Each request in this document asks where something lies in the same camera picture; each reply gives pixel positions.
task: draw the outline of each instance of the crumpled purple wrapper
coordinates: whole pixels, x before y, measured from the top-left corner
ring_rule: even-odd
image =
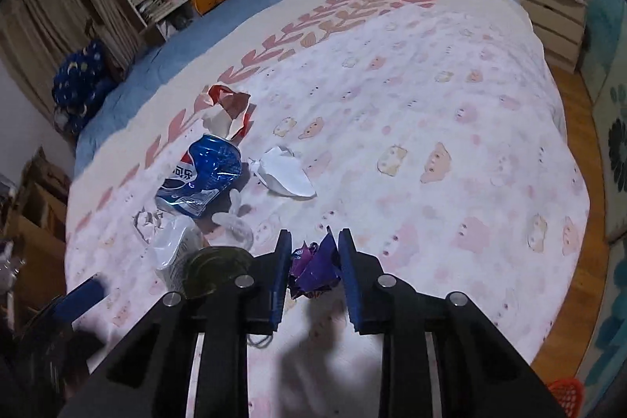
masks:
[[[288,278],[290,296],[317,298],[340,282],[342,271],[337,245],[330,228],[320,244],[311,243],[292,253],[292,266]]]

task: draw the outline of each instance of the orange plastic basket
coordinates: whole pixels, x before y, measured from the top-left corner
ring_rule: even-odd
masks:
[[[549,384],[549,391],[568,418],[577,418],[584,400],[584,387],[578,379],[560,379]]]

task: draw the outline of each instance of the black flower decal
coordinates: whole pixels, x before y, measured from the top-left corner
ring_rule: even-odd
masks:
[[[614,183],[618,191],[627,192],[627,134],[625,123],[617,119],[609,129],[607,145],[609,146],[609,161],[614,172]]]

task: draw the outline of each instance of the wooden floor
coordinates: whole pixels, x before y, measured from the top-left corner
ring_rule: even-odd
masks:
[[[604,240],[605,197],[592,105],[580,75],[559,68],[551,71],[564,102],[568,147],[590,195],[590,218],[579,262],[556,323],[532,364],[544,382],[572,377],[577,372],[596,322],[607,272]]]

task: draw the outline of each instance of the white paper scrap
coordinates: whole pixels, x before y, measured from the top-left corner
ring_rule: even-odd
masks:
[[[283,146],[274,146],[260,159],[249,159],[250,170],[269,190],[288,197],[314,197],[315,190],[300,160]]]

